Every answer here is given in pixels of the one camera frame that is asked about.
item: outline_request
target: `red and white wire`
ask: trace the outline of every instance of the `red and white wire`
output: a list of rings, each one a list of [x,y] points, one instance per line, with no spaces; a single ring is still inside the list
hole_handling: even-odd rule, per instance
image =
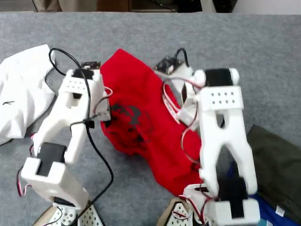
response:
[[[183,131],[182,135],[181,135],[181,149],[184,151],[186,157],[193,163],[196,163],[196,164],[199,164],[200,165],[200,161],[199,160],[195,160],[193,159],[191,156],[189,156],[189,154],[185,151],[185,148],[184,148],[184,138],[185,138],[185,135],[186,133],[191,129],[193,123],[196,121],[197,119],[197,116],[198,116],[198,103],[196,103],[196,113],[194,115],[194,118],[191,122],[191,124]]]
[[[173,101],[170,99],[170,97],[168,96],[168,94],[166,93],[166,90],[165,90],[165,85],[166,85],[166,82],[167,81],[172,81],[172,80],[181,80],[181,81],[184,81],[184,82],[188,82],[190,83],[193,87],[197,87],[199,89],[201,89],[202,87],[199,86],[198,84],[188,80],[188,79],[184,79],[184,78],[180,78],[180,77],[173,77],[173,78],[167,78],[163,81],[163,84],[162,84],[162,90],[163,90],[163,96],[167,99],[167,101],[169,102],[169,104],[174,108],[174,110],[176,112],[178,112],[180,110],[180,108],[178,108],[174,103]]]
[[[104,87],[104,90],[109,90],[110,93],[107,94],[105,97],[101,98],[101,99],[98,101],[98,103],[95,105],[94,110],[93,110],[93,113],[94,113],[94,114],[95,114],[95,111],[96,111],[98,105],[99,105],[103,100],[108,99],[110,96],[113,95],[113,90],[112,90],[111,88],[105,86],[105,87]]]
[[[199,212],[196,204],[193,202],[193,200],[191,198],[189,198],[189,197],[187,197],[185,195],[179,195],[179,198],[185,200],[186,202],[188,201],[191,204],[191,206],[193,207],[193,210],[195,211],[196,215],[198,216],[198,218],[200,219],[200,221],[202,222],[202,224],[205,225],[205,215],[204,215],[205,205],[210,200],[212,200],[213,198],[211,198],[211,197],[208,198],[208,196],[206,195],[206,200],[205,200],[205,202],[204,202],[204,204],[202,206],[201,212]]]
[[[20,181],[20,173],[21,173],[21,170],[22,170],[22,169],[23,169],[23,167],[21,167],[21,168],[18,170],[18,173],[17,173],[17,182],[16,182],[18,194],[19,194],[20,197],[25,196],[25,195],[26,195],[26,192],[27,192],[27,188],[32,186],[32,185],[30,185],[30,184],[27,184],[27,185],[22,189],[22,185],[21,185],[21,181]]]

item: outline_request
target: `cloth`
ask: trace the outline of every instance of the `cloth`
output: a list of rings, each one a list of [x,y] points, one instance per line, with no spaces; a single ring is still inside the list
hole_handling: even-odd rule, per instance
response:
[[[200,183],[198,169],[181,149],[186,129],[174,121],[161,97],[161,79],[143,62],[118,50],[102,67],[110,97],[112,120],[102,123],[103,133],[114,147],[126,154],[139,154],[149,163],[156,181],[175,195],[189,184]],[[174,102],[175,97],[167,90]],[[200,138],[189,131],[184,148],[198,159]]]
[[[97,0],[34,0],[39,12],[93,12]]]
[[[233,162],[228,170],[227,176],[233,177],[238,175],[237,164]],[[256,199],[259,204],[261,220],[257,226],[298,226],[288,217],[281,217],[276,213],[275,208],[269,205],[258,193],[250,195],[250,198]]]
[[[27,127],[51,104],[55,94],[45,83],[45,76],[53,68],[48,53],[48,45],[42,45],[0,64],[0,145],[23,138]]]
[[[253,125],[247,135],[253,151],[258,193],[275,210],[301,224],[301,150],[283,138]]]

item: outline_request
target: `white label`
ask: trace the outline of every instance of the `white label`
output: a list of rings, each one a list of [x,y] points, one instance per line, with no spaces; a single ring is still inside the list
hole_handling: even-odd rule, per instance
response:
[[[267,226],[273,226],[273,224],[267,220]]]
[[[284,213],[285,213],[285,211],[283,209],[281,209],[279,206],[277,206],[277,208],[276,208],[276,214],[278,214],[279,216],[283,217]]]

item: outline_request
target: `dark green cloth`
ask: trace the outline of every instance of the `dark green cloth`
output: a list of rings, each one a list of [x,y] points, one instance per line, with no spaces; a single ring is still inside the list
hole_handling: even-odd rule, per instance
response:
[[[253,151],[260,196],[301,224],[301,149],[256,125],[247,140]]]

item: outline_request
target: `blue cloth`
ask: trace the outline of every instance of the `blue cloth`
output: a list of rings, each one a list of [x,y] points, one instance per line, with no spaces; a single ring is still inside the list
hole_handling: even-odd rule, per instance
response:
[[[235,163],[231,164],[230,169],[228,170],[228,177],[234,175]],[[276,210],[271,207],[265,200],[263,200],[259,194],[250,195],[250,198],[254,198],[258,201],[259,211],[261,221],[258,223],[258,226],[266,226],[267,221],[273,224],[273,226],[300,226],[299,224],[293,222],[287,217],[281,217],[276,214]]]

